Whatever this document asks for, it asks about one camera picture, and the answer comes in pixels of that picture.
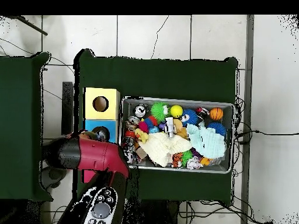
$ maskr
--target orange ball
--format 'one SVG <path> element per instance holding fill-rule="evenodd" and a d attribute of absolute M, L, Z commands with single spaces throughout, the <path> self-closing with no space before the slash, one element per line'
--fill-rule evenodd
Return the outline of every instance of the orange ball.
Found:
<path fill-rule="evenodd" d="M 210 117 L 212 120 L 220 120 L 223 117 L 223 110 L 220 107 L 215 107 L 210 111 Z"/>

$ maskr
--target yellow ball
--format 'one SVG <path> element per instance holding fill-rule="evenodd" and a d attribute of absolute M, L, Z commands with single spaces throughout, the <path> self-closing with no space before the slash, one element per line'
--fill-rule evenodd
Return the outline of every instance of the yellow ball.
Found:
<path fill-rule="evenodd" d="M 183 114 L 183 109 L 179 105 L 174 105 L 171 107 L 171 116 L 173 118 L 179 118 Z"/>

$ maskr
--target green spiky ball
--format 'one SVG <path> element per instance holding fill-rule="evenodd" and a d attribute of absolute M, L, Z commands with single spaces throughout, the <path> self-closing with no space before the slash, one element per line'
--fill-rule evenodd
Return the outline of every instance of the green spiky ball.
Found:
<path fill-rule="evenodd" d="M 183 167 L 186 167 L 187 161 L 193 157 L 192 152 L 190 150 L 187 150 L 183 152 L 182 156 L 182 165 Z"/>
<path fill-rule="evenodd" d="M 163 102 L 156 102 L 152 105 L 151 108 L 151 114 L 155 117 L 155 119 L 157 120 L 158 124 L 160 124 L 161 122 L 165 121 L 165 117 L 169 117 L 170 116 L 170 108 L 168 107 L 168 114 L 164 115 L 164 108 L 163 106 L 167 106 L 167 104 L 163 103 Z"/>

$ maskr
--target white toy figure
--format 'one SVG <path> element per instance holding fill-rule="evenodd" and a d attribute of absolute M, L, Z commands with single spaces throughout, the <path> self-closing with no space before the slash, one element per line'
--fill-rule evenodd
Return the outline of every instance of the white toy figure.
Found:
<path fill-rule="evenodd" d="M 127 163 L 132 164 L 135 160 L 135 157 L 132 152 L 124 151 L 124 155 L 126 157 Z"/>
<path fill-rule="evenodd" d="M 168 133 L 168 136 L 170 138 L 173 138 L 173 134 L 176 133 L 176 127 L 173 124 L 173 117 L 165 118 L 165 126 L 164 126 L 164 131 L 165 133 Z"/>

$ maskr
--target green mat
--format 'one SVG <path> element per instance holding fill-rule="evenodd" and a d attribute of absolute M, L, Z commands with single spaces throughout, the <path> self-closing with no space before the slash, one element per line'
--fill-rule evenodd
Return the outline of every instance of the green mat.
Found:
<path fill-rule="evenodd" d="M 117 89 L 121 96 L 201 100 L 234 104 L 238 62 L 193 59 L 174 61 L 95 57 L 81 50 L 75 60 L 75 84 L 79 89 L 79 120 L 82 120 L 82 89 Z M 144 200 L 221 200 L 231 198 L 231 173 L 191 173 L 140 169 L 139 193 Z M 78 193 L 84 184 L 78 176 Z M 128 182 L 127 196 L 131 190 Z"/>
<path fill-rule="evenodd" d="M 0 57 L 0 199 L 52 200 L 39 183 L 40 75 L 49 56 Z"/>

